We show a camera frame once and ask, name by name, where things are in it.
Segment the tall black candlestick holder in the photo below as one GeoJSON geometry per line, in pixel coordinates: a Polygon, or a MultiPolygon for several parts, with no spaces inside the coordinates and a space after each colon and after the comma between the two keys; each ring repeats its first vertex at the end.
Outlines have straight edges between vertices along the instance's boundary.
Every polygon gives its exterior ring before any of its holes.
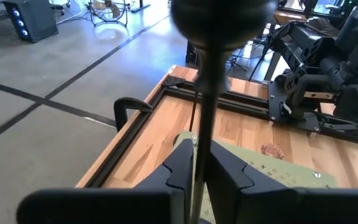
{"type": "Polygon", "coordinates": [[[276,0],[172,0],[174,24],[200,53],[194,87],[201,93],[201,111],[190,224],[200,219],[218,97],[229,88],[226,60],[264,29],[276,8],[276,0]]]}

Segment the black table frame rail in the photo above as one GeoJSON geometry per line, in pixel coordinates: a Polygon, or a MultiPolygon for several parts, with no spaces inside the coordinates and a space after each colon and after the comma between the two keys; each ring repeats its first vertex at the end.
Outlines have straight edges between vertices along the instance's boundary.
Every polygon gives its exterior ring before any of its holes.
{"type": "MultiPolygon", "coordinates": [[[[128,121],[78,182],[79,188],[131,188],[151,174],[174,150],[182,131],[198,137],[201,95],[186,80],[161,81],[143,100],[151,113],[127,109],[128,121]]],[[[269,111],[266,85],[233,80],[218,100],[212,139],[260,154],[265,143],[279,145],[284,161],[324,172],[337,187],[358,188],[358,136],[323,127],[320,132],[286,123],[269,111]]]]}

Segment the black table clamp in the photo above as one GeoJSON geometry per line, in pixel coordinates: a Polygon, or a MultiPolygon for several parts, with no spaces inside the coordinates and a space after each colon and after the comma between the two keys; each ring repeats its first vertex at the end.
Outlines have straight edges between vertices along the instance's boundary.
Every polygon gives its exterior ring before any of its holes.
{"type": "Polygon", "coordinates": [[[114,102],[114,115],[116,129],[119,132],[128,121],[127,109],[139,110],[140,112],[151,113],[153,106],[137,98],[122,97],[114,102]]]}

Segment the black computer tower blue lights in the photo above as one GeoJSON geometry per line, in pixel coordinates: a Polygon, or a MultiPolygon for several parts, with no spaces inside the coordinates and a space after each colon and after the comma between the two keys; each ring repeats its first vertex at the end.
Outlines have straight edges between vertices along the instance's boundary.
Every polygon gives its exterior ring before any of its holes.
{"type": "Polygon", "coordinates": [[[36,43],[58,34],[55,13],[48,0],[4,0],[2,3],[21,40],[36,43]]]}

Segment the pink ribbed glass candle holder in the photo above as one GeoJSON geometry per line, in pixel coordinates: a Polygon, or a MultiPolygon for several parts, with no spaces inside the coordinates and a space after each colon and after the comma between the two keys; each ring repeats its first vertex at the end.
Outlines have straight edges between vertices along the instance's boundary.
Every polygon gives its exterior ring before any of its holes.
{"type": "Polygon", "coordinates": [[[273,144],[271,142],[265,143],[261,146],[261,153],[276,159],[284,159],[284,152],[282,148],[279,145],[273,144]]]}

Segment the black corner bracket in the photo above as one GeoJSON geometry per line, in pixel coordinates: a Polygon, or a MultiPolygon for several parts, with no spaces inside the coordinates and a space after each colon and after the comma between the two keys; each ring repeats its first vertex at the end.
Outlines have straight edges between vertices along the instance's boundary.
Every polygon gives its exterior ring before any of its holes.
{"type": "Polygon", "coordinates": [[[182,83],[185,83],[185,82],[186,82],[186,80],[184,78],[168,75],[162,82],[162,86],[164,86],[164,87],[177,86],[177,85],[181,85],[182,83]]]}

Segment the metal floor fan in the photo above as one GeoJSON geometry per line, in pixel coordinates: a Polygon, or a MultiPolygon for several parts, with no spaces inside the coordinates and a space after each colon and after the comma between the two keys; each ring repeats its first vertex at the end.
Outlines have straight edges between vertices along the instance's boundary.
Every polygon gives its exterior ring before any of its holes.
{"type": "Polygon", "coordinates": [[[130,6],[126,0],[89,0],[91,22],[94,26],[119,24],[127,27],[127,12],[130,6]]]}

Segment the green perforated metal shelf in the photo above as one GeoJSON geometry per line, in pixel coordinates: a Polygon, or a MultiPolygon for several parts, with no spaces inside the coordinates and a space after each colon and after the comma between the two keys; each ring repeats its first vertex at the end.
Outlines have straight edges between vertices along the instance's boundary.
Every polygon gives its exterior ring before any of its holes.
{"type": "MultiPolygon", "coordinates": [[[[196,154],[198,137],[188,131],[182,131],[175,136],[173,140],[173,148],[175,149],[184,139],[191,139],[193,141],[194,154],[196,154]]],[[[224,141],[216,141],[216,143],[225,147],[229,152],[233,153],[261,173],[287,187],[311,187],[322,189],[337,187],[336,179],[330,174],[317,172],[313,169],[266,156],[255,151],[250,151],[224,141]]],[[[216,224],[207,187],[204,188],[201,218],[211,224],[216,224]]]]}

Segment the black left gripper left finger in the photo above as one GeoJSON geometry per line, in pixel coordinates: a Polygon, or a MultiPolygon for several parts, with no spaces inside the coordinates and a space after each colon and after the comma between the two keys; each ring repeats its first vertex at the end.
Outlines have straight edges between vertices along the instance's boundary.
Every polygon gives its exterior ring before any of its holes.
{"type": "Polygon", "coordinates": [[[188,224],[193,141],[184,139],[130,189],[43,189],[26,196],[17,224],[188,224]]]}

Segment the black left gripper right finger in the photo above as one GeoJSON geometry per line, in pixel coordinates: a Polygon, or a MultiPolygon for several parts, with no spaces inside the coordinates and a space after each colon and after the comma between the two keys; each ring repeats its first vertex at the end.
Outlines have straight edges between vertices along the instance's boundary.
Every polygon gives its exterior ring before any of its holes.
{"type": "Polygon", "coordinates": [[[207,168],[216,224],[358,224],[358,189],[289,188],[216,142],[207,168]]]}

